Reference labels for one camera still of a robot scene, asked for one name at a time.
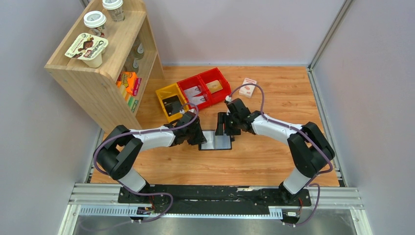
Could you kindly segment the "white lidded cup near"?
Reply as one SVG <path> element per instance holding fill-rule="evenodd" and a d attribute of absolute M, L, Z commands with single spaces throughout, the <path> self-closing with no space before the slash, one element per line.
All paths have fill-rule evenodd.
<path fill-rule="evenodd" d="M 88 28 L 88 33 L 94 36 L 105 38 L 107 35 L 106 16 L 100 11 L 91 11 L 84 16 L 84 25 Z"/>

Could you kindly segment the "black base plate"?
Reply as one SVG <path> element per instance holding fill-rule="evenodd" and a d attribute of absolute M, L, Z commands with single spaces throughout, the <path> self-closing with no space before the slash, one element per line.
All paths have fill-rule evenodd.
<path fill-rule="evenodd" d="M 248 186 L 153 185 L 145 186 L 138 196 L 121 188 L 118 202 L 123 204 L 150 204 L 156 212 L 167 209 L 175 214 L 266 215 L 270 206 L 311 205 L 309 191 L 302 189 L 291 199 L 284 199 L 278 188 L 253 189 Z"/>

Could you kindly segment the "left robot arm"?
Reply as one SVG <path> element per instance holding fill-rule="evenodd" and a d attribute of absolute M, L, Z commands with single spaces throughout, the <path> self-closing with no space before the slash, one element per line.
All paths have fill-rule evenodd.
<path fill-rule="evenodd" d="M 158 128 L 132 130 L 124 125 L 117 126 L 95 150 L 93 164 L 96 170 L 118 181 L 126 189 L 141 194 L 148 182 L 133 168 L 138 154 L 184 142 L 189 145 L 206 142 L 198 112 L 194 109 Z"/>

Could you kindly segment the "orange snack box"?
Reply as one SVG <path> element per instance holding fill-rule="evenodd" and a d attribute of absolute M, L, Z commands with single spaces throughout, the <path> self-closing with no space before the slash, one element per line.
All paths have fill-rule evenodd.
<path fill-rule="evenodd" d="M 125 88 L 126 92 L 132 96 L 138 94 L 138 90 L 141 84 L 141 78 L 135 72 L 123 71 L 118 76 L 116 85 L 118 88 Z"/>

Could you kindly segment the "tan card in bin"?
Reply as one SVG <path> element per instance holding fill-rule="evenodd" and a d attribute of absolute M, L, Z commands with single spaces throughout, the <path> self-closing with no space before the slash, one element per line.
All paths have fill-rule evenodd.
<path fill-rule="evenodd" d="M 209 83 L 206 83 L 206 86 L 211 94 L 221 91 L 223 89 L 219 80 L 213 80 Z"/>

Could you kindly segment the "white pink card box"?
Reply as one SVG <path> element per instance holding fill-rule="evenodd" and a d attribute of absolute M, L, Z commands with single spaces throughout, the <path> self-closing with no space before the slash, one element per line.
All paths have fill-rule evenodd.
<path fill-rule="evenodd" d="M 243 84 L 243 87 L 239 89 L 239 92 L 238 92 L 239 95 L 246 97 L 246 98 L 251 98 L 256 88 L 254 84 L 257 84 L 257 81 L 246 77 L 244 78 L 242 84 Z"/>

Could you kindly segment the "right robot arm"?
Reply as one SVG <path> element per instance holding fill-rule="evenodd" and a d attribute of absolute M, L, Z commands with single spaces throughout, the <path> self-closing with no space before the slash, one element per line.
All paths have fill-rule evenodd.
<path fill-rule="evenodd" d="M 331 161 L 335 152 L 315 123 L 293 124 L 260 111 L 251 112 L 239 98 L 227 96 L 225 104 L 228 109 L 225 130 L 230 131 L 230 135 L 248 132 L 272 138 L 289 147 L 295 167 L 279 186 L 283 196 L 297 195 L 326 165 L 333 168 Z"/>

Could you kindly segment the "red plastic bin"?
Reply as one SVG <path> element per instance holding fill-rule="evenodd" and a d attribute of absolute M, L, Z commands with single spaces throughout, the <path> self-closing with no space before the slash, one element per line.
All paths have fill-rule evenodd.
<path fill-rule="evenodd" d="M 210 104 L 223 102 L 226 96 L 231 94 L 231 87 L 218 68 L 198 74 L 201 81 L 207 87 L 208 101 Z"/>
<path fill-rule="evenodd" d="M 195 75 L 177 82 L 185 100 L 197 105 L 199 110 L 212 105 L 211 94 L 199 75 Z"/>

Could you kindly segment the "black card in bin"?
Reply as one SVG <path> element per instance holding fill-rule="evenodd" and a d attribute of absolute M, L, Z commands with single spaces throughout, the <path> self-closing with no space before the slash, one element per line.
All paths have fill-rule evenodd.
<path fill-rule="evenodd" d="M 182 103 L 177 95 L 163 99 L 162 103 L 168 117 L 179 113 L 182 107 Z"/>

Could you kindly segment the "wooden shelf unit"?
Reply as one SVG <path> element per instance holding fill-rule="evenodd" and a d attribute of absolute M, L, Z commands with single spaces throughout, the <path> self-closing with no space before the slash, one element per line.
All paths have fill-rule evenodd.
<path fill-rule="evenodd" d="M 103 63 L 96 69 L 64 55 L 76 37 L 87 32 L 83 17 L 94 10 L 106 15 L 109 32 L 109 45 L 103 55 Z M 125 20 L 114 22 L 103 8 L 102 1 L 90 1 L 45 65 L 57 83 L 106 133 L 120 124 L 129 129 L 141 128 L 137 120 L 139 108 L 132 111 L 115 84 L 136 38 L 142 41 L 145 48 L 138 73 L 142 78 L 137 95 L 138 103 L 142 102 L 149 79 L 164 78 L 144 1 L 126 0 L 123 10 Z"/>

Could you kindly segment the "white cards in bin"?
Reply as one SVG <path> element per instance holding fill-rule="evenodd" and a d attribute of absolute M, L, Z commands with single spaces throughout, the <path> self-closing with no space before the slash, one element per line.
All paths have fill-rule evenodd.
<path fill-rule="evenodd" d="M 193 86 L 184 90 L 184 95 L 189 103 L 193 103 L 198 106 L 207 104 L 206 93 L 202 88 Z"/>

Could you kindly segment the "Chobani yogurt cup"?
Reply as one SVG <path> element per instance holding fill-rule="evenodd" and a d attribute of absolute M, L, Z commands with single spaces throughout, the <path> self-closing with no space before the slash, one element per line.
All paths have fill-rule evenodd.
<path fill-rule="evenodd" d="M 98 68 L 103 63 L 102 53 L 108 46 L 108 40 L 89 33 L 77 36 L 65 56 L 83 61 L 90 68 Z"/>

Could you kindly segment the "red plastic bin right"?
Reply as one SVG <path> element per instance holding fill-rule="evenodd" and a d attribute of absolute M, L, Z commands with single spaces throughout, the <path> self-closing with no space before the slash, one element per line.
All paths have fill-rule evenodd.
<path fill-rule="evenodd" d="M 231 94 L 231 87 L 218 68 L 198 74 L 201 81 L 207 87 L 208 101 L 210 104 L 223 102 L 226 96 Z"/>

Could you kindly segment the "white lidded cup far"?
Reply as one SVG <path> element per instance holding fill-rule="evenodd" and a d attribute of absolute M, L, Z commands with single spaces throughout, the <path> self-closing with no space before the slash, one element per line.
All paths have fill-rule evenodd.
<path fill-rule="evenodd" d="M 124 21 L 125 15 L 123 11 L 123 0 L 103 0 L 102 5 L 105 8 L 111 19 L 114 22 L 121 22 Z"/>

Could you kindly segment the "glass bottle on shelf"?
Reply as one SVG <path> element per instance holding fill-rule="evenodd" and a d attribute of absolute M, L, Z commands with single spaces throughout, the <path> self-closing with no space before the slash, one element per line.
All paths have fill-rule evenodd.
<path fill-rule="evenodd" d="M 133 43 L 132 55 L 134 56 L 135 59 L 138 59 L 138 60 L 144 57 L 144 47 L 139 38 L 137 38 Z"/>

